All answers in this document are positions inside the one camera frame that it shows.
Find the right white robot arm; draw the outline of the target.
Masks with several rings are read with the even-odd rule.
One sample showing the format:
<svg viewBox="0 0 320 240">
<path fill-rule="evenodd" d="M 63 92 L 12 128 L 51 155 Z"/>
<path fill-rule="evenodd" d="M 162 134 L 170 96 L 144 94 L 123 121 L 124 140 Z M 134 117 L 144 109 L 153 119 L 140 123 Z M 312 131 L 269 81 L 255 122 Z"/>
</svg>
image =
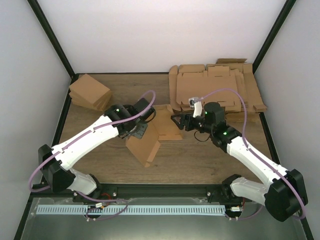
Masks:
<svg viewBox="0 0 320 240">
<path fill-rule="evenodd" d="M 238 174 L 228 177 L 222 188 L 225 200 L 249 199 L 264 206 L 280 222 L 305 210 L 308 196 L 298 170 L 287 170 L 249 144 L 241 132 L 226 123 L 225 111 L 219 103 L 196 102 L 193 109 L 193 113 L 172 115 L 171 120 L 180 130 L 207 133 L 216 147 L 240 161 L 261 181 L 254 182 Z"/>
</svg>

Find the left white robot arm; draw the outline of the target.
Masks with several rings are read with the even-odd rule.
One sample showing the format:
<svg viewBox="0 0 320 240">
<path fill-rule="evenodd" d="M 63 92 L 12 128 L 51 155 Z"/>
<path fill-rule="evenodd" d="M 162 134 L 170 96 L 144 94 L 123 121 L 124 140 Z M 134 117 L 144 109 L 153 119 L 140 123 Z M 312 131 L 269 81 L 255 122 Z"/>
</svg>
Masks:
<svg viewBox="0 0 320 240">
<path fill-rule="evenodd" d="M 115 104 L 107 109 L 92 125 L 53 147 L 44 144 L 38 149 L 40 171 L 54 193 L 75 190 L 91 202 L 102 196 L 98 180 L 92 174 L 84 174 L 73 166 L 86 154 L 102 143 L 119 137 L 134 136 L 141 139 L 147 124 L 156 116 L 156 110 L 141 98 L 134 105 Z"/>
</svg>

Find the brown cardboard box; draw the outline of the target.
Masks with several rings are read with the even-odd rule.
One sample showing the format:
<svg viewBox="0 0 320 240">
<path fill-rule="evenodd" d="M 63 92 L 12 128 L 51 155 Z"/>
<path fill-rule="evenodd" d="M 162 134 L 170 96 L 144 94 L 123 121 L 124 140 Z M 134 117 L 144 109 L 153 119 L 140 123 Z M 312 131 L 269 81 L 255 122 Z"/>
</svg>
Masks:
<svg viewBox="0 0 320 240">
<path fill-rule="evenodd" d="M 138 139 L 130 136 L 125 145 L 134 157 L 145 167 L 150 167 L 160 146 L 161 141 L 182 140 L 181 130 L 171 120 L 174 111 L 169 104 L 155 105 L 156 116 L 147 124 L 143 137 Z"/>
</svg>

